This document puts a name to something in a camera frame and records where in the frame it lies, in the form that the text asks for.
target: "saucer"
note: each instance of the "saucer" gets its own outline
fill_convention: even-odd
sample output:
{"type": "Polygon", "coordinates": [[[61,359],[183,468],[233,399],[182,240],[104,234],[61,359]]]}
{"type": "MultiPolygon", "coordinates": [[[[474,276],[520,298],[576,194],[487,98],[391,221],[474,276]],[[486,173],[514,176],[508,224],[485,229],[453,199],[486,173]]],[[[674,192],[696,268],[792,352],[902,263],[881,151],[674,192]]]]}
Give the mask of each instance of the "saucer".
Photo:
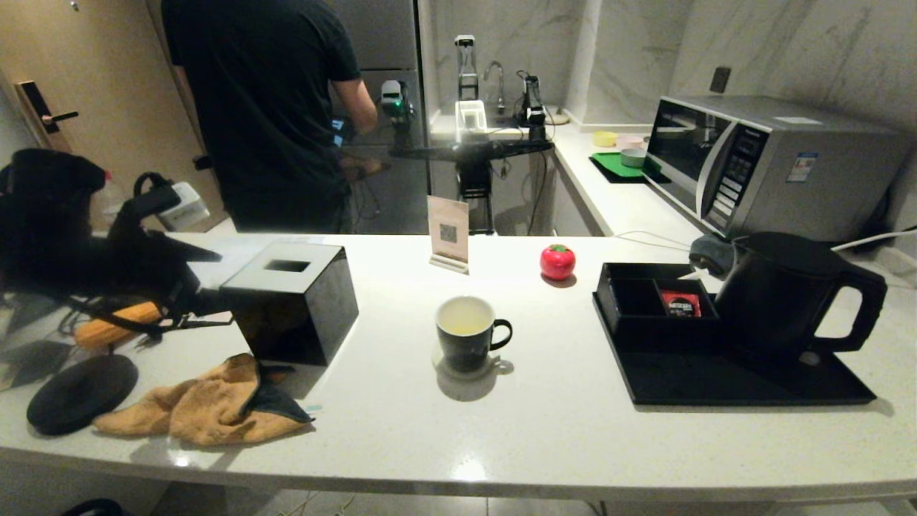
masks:
{"type": "Polygon", "coordinates": [[[467,373],[456,371],[448,364],[446,364],[446,356],[443,355],[443,349],[439,346],[439,343],[433,346],[433,352],[431,353],[430,357],[433,360],[433,367],[437,370],[437,372],[442,371],[446,375],[449,375],[457,380],[464,381],[480,379],[481,377],[490,373],[494,365],[500,363],[499,353],[488,353],[487,360],[484,361],[484,365],[482,365],[480,368],[475,369],[474,371],[468,371],[467,373]]]}

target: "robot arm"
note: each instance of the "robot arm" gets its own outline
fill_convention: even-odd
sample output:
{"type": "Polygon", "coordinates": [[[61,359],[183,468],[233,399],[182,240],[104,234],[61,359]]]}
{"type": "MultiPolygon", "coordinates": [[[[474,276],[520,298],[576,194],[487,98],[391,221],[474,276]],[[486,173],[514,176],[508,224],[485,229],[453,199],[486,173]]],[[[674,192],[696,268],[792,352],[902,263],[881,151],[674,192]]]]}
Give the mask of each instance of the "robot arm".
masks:
{"type": "MultiPolygon", "coordinates": [[[[201,295],[187,263],[218,261],[220,255],[140,225],[150,215],[179,208],[181,194],[172,187],[154,187],[129,199],[107,238],[100,238],[92,235],[89,204],[104,184],[105,172],[78,156],[42,149],[13,155],[0,173],[3,287],[43,294],[79,309],[87,307],[72,296],[140,296],[156,302],[174,320],[220,310],[218,300],[201,295]]],[[[123,321],[110,322],[127,327],[123,321]]]]}
{"type": "Polygon", "coordinates": [[[395,129],[395,149],[412,147],[411,125],[416,113],[408,96],[407,84],[400,81],[382,83],[382,112],[392,121],[395,129]]]}

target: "towel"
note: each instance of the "towel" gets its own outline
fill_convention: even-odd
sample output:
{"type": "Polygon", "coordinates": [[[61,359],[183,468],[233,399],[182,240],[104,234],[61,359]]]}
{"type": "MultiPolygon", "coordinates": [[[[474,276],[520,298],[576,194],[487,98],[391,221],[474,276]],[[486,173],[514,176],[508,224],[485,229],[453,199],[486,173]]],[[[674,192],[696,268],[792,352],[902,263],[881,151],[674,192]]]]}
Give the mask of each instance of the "towel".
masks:
{"type": "Polygon", "coordinates": [[[202,376],[156,387],[134,405],[93,421],[102,433],[169,434],[201,446],[260,443],[312,422],[277,383],[289,367],[259,367],[250,354],[232,356],[202,376]]]}

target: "microwave control panel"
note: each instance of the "microwave control panel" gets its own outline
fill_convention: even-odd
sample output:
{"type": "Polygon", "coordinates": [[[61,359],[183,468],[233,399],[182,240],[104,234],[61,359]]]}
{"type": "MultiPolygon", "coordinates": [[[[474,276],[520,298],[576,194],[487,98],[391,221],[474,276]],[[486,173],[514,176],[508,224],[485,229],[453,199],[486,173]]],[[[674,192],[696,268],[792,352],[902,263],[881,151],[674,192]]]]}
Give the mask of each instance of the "microwave control panel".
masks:
{"type": "Polygon", "coordinates": [[[732,148],[726,155],[723,172],[719,176],[716,197],[713,206],[704,217],[720,231],[726,232],[733,219],[736,207],[742,202],[751,175],[757,166],[765,144],[768,142],[766,132],[746,126],[735,128],[735,139],[732,148]]]}

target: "green cutting board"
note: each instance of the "green cutting board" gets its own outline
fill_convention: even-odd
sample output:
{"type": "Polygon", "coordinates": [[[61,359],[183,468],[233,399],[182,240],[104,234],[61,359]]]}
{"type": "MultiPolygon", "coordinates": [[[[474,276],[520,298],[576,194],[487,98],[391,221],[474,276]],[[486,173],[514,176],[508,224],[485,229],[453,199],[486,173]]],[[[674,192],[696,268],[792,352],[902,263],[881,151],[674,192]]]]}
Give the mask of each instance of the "green cutting board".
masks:
{"type": "Polygon", "coordinates": [[[596,152],[592,155],[592,159],[608,169],[609,172],[622,178],[643,177],[643,171],[640,169],[621,164],[620,152],[596,152]]]}

